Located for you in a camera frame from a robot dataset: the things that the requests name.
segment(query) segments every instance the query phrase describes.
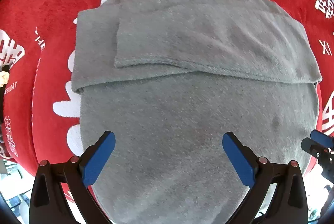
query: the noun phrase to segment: blue gripper pad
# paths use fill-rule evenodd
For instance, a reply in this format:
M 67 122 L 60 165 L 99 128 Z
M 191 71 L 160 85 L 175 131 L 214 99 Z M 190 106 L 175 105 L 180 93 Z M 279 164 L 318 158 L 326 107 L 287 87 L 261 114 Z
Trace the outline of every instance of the blue gripper pad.
M 96 182 L 109 156 L 113 152 L 116 145 L 116 137 L 112 132 L 105 132 L 104 140 L 98 140 L 96 144 L 100 143 L 95 153 L 87 161 L 82 172 L 82 181 L 85 187 Z
M 325 148 L 333 148 L 334 147 L 334 139 L 326 134 L 319 132 L 317 130 L 313 130 L 311 132 L 311 139 L 316 141 L 320 145 L 324 146 Z
M 223 135 L 223 149 L 225 153 L 236 170 L 241 182 L 252 188 L 255 184 L 254 169 L 243 155 L 240 145 L 243 146 L 234 135 L 232 136 L 229 133 Z

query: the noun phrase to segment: silver screw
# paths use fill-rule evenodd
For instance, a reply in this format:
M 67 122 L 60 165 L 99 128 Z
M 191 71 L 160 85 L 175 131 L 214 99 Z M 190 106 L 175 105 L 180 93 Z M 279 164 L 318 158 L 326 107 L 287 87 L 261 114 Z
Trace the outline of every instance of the silver screw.
M 295 160 L 292 160 L 292 161 L 291 161 L 291 165 L 292 165 L 293 167 L 298 167 L 298 163 L 297 163 Z
M 79 161 L 79 159 L 80 159 L 79 156 L 73 156 L 73 157 L 70 159 L 70 161 L 71 161 L 71 163 L 76 163 L 76 162 Z
M 47 160 L 41 160 L 41 162 L 39 163 L 41 167 L 45 166 L 46 164 L 47 164 Z
M 260 158 L 258 159 L 258 161 L 259 161 L 261 164 L 266 164 L 266 163 L 268 163 L 268 159 L 267 159 L 266 157 L 260 157 Z

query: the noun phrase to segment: red surface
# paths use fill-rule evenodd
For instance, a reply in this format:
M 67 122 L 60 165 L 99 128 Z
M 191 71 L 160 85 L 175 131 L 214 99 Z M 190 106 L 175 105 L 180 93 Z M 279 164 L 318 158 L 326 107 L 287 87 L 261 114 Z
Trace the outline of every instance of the red surface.
M 333 46 L 334 53 L 334 17 L 326 19 L 321 11 L 316 10 L 316 0 L 273 1 L 304 24 L 324 78 L 321 92 L 325 104 L 334 91 L 334 58 L 323 54 L 318 40 L 327 41 Z M 51 163 L 63 162 L 73 155 L 67 146 L 66 135 L 79 119 L 57 115 L 53 111 L 53 103 L 70 100 L 65 84 L 71 79 L 68 57 L 75 49 L 76 25 L 73 20 L 79 11 L 99 4 L 100 0 L 2 0 L 0 3 L 0 29 L 26 48 L 25 56 L 11 71 L 9 82 L 18 80 L 20 86 L 5 96 L 4 113 L 12 121 L 13 138 L 19 155 L 15 159 L 32 174 L 36 172 L 37 161 L 47 158 Z M 42 52 L 35 41 L 36 27 L 40 40 L 45 40 Z

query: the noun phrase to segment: blue object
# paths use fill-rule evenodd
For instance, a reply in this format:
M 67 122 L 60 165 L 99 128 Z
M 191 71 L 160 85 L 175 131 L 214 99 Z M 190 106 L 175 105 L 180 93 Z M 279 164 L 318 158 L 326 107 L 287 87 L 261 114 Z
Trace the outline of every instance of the blue object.
M 223 149 L 236 170 L 241 182 L 252 188 L 255 184 L 254 169 L 228 133 L 223 135 Z
M 316 141 L 320 145 L 324 146 L 325 148 L 333 148 L 334 147 L 334 139 L 326 134 L 319 132 L 317 130 L 313 130 L 311 132 L 311 139 Z
M 109 159 L 116 145 L 116 137 L 113 132 L 106 132 L 107 136 L 88 160 L 82 173 L 82 181 L 85 187 L 96 182 L 104 165 Z

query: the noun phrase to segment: gray sweater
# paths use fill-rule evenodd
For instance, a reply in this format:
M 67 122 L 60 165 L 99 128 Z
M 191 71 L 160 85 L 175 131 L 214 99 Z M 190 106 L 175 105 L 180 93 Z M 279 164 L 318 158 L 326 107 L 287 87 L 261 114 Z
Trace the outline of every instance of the gray sweater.
M 81 12 L 82 142 L 116 136 L 98 202 L 117 224 L 224 223 L 248 188 L 223 134 L 304 171 L 320 80 L 302 24 L 268 0 L 109 0 Z

